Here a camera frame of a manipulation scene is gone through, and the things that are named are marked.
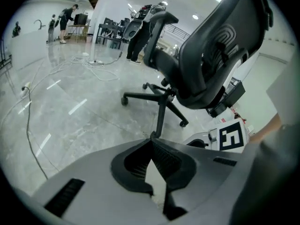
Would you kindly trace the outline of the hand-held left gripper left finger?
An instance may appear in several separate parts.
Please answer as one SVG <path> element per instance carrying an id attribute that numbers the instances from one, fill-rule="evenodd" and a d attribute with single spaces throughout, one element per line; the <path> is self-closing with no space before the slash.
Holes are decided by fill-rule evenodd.
<path id="1" fill-rule="evenodd" d="M 152 155 L 152 140 L 146 139 L 117 154 L 111 161 L 111 174 L 130 192 L 153 194 L 152 186 L 145 182 Z"/>

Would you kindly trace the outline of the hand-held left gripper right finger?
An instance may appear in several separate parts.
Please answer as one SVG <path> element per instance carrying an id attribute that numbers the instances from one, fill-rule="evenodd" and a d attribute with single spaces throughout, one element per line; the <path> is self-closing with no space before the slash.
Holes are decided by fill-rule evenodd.
<path id="1" fill-rule="evenodd" d="M 187 211 L 175 204 L 172 192 L 185 188 L 190 183 L 196 173 L 196 162 L 189 155 L 157 139 L 152 139 L 151 142 L 151 159 L 166 183 L 163 214 L 168 220 L 174 220 Z"/>

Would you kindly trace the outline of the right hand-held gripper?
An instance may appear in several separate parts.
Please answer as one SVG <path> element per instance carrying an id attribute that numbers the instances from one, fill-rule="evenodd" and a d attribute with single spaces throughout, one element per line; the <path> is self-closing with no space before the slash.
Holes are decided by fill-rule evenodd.
<path id="1" fill-rule="evenodd" d="M 198 148 L 241 153 L 248 143 L 248 135 L 241 118 L 219 123 L 207 132 L 196 133 L 183 142 Z"/>

